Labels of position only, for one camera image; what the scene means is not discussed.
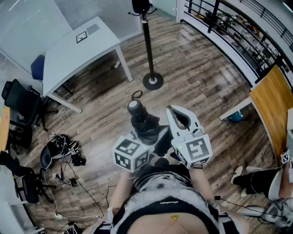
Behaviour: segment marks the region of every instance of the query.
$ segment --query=black office chair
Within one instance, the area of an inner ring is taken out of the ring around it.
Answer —
[[[44,116],[58,113],[58,110],[47,111],[49,99],[42,105],[40,93],[34,90],[31,85],[26,90],[16,79],[5,83],[1,95],[5,106],[10,107],[24,117],[23,120],[18,121],[25,125],[31,125],[38,115],[36,126],[39,126],[38,122],[41,119],[43,128],[47,131]]]
[[[0,165],[6,166],[12,171],[13,175],[23,176],[22,188],[18,188],[17,192],[23,191],[27,202],[38,203],[38,196],[44,195],[50,203],[53,203],[53,200],[47,196],[44,187],[56,188],[56,186],[42,184],[42,172],[45,171],[44,168],[41,168],[40,174],[37,176],[32,168],[20,166],[8,153],[3,151],[0,152]]]

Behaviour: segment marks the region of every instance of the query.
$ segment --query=table leg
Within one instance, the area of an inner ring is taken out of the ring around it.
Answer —
[[[240,109],[242,109],[243,107],[247,106],[250,103],[252,103],[251,97],[248,97],[248,98],[244,99],[238,105],[234,106],[229,111],[227,111],[226,113],[222,114],[220,116],[220,120],[223,120],[223,119],[229,117],[230,115],[234,114],[235,112],[239,111]]]
[[[129,69],[128,69],[127,63],[126,63],[126,61],[125,61],[125,58],[124,58],[124,56],[123,56],[123,54],[122,54],[122,51],[121,51],[120,46],[119,46],[119,45],[116,46],[115,50],[116,50],[116,52],[117,52],[117,54],[118,54],[119,60],[120,60],[120,62],[121,62],[121,64],[122,64],[122,66],[123,66],[123,69],[124,69],[124,71],[125,71],[125,73],[126,73],[126,75],[127,75],[127,78],[128,78],[128,80],[129,80],[129,82],[130,82],[130,81],[133,81],[133,79],[132,79],[132,77],[131,77],[131,74],[130,74],[130,71],[129,71]]]
[[[59,102],[60,104],[68,107],[69,109],[72,109],[78,113],[81,113],[82,110],[81,108],[75,106],[75,105],[72,105],[70,102],[66,101],[65,99],[63,99],[62,97],[60,97],[59,95],[57,95],[56,93],[51,93],[51,94],[48,94],[48,97],[54,99],[55,101]]]

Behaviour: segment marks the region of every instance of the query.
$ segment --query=office chair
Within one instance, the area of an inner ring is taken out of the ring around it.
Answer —
[[[43,82],[44,77],[45,56],[39,55],[31,64],[31,72],[34,80]],[[73,94],[66,86],[61,85],[71,95]]]
[[[38,115],[36,126],[39,126],[38,122],[41,119],[44,130],[48,131],[45,127],[44,116],[46,114],[58,113],[58,110],[47,111],[47,105],[50,100],[48,99],[42,105],[40,93],[34,90],[31,85],[26,90],[16,79],[12,82],[7,81],[5,83],[1,95],[4,99],[5,106],[10,107],[24,117],[23,120],[19,119],[18,121],[25,125],[31,125]]]
[[[17,189],[17,195],[19,191],[23,191],[29,203],[38,203],[38,196],[44,195],[50,203],[53,203],[53,200],[47,196],[44,187],[56,188],[56,186],[42,184],[42,172],[45,171],[44,168],[41,168],[39,175],[35,175],[32,168],[20,166],[16,160],[4,151],[0,152],[0,165],[6,166],[12,171],[13,175],[23,176],[22,187]]]

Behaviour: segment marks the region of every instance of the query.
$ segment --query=white panel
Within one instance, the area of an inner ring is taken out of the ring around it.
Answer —
[[[0,50],[29,73],[37,56],[72,31],[53,0],[4,0],[0,22]]]
[[[6,81],[13,81],[14,79],[17,79],[24,88],[31,85],[42,95],[42,83],[34,80],[30,74],[18,67],[0,51],[0,92],[2,93]],[[1,97],[0,107],[3,106],[3,103],[4,100]]]
[[[119,39],[139,31],[131,0],[55,0],[72,29],[99,16]]]

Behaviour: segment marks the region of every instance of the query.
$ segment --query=black pants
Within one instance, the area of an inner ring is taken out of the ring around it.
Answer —
[[[268,197],[271,183],[279,170],[262,170],[237,176],[233,180],[233,184],[246,188],[246,194],[264,193]]]

